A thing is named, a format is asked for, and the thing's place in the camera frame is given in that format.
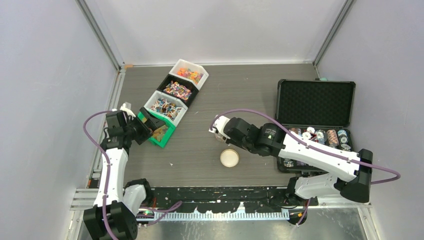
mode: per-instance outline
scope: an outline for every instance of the poker chip set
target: poker chip set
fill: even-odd
[[[190,69],[190,72],[179,75],[181,69]],[[202,66],[182,59],[177,61],[144,105],[150,114],[165,122],[153,132],[149,138],[151,143],[161,148],[166,146],[208,77]],[[141,112],[138,117],[145,119]]]
[[[354,151],[347,126],[355,86],[351,81],[282,79],[278,82],[275,119],[305,139],[341,151]],[[301,160],[288,158],[277,158],[277,167],[280,172],[303,176],[325,173]]]

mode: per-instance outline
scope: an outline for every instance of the case lid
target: case lid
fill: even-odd
[[[286,126],[345,128],[350,124],[353,81],[278,82],[276,120]]]

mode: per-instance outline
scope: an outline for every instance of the white panel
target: white panel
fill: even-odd
[[[74,0],[2,0],[0,73],[0,239],[62,239],[115,69]]]
[[[95,0],[127,64],[313,61],[344,0]]]
[[[424,239],[423,10],[422,0],[356,1],[319,65],[322,77],[356,82],[356,149],[402,174],[371,187],[387,240]],[[376,170],[372,180],[387,177]]]

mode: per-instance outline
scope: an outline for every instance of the gray wooden tabletop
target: gray wooden tabletop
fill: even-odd
[[[312,64],[208,65],[209,78],[182,118],[165,148],[150,142],[133,143],[125,169],[125,182],[146,178],[153,187],[275,186],[286,185],[292,174],[280,173],[274,157],[261,157],[215,139],[208,128],[215,115],[248,108],[274,116],[280,79],[313,80]],[[119,105],[132,104],[138,113],[171,67],[128,68]],[[267,121],[252,113],[234,113],[262,126]],[[225,167],[220,154],[234,149],[240,155],[235,167]]]

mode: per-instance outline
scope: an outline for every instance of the black case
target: black case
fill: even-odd
[[[168,85],[169,83],[171,83],[171,81],[172,81],[172,82],[177,82],[177,83],[179,83],[180,85],[183,85],[183,86],[185,86],[187,89],[189,89],[189,90],[191,91],[191,95],[190,95],[190,97],[188,97],[188,99],[187,99],[187,100],[184,100],[184,99],[179,98],[179,97],[177,97],[177,96],[175,96],[175,95],[172,95],[172,94],[169,94],[169,93],[165,92],[165,91],[164,91],[164,89],[165,89],[165,88],[167,88],[167,85]],[[172,96],[172,97],[174,97],[174,98],[177,98],[177,99],[181,100],[181,102],[182,102],[182,103],[184,103],[184,104],[187,106],[187,108],[189,108],[189,107],[190,107],[190,105],[191,105],[191,104],[192,104],[192,102],[195,100],[195,98],[196,98],[196,96],[197,96],[197,94],[198,94],[198,92],[199,92],[199,90],[197,89],[197,87],[195,87],[195,85],[194,85],[192,82],[187,81],[187,80],[184,80],[184,79],[181,79],[181,78],[179,78],[179,77],[176,77],[176,76],[173,76],[173,75],[170,75],[170,74],[168,74],[168,75],[165,77],[165,79],[164,79],[164,80],[162,81],[162,83],[159,85],[159,87],[157,88],[157,90],[158,90],[159,92],[162,92],[162,93],[166,94],[166,95],[169,95],[169,96]]]
[[[287,129],[314,127],[316,130],[344,129],[353,151],[352,135],[346,129],[351,121],[356,84],[353,81],[287,80],[278,82],[275,119]],[[277,158],[282,173],[322,174],[314,166],[285,167],[283,158]]]

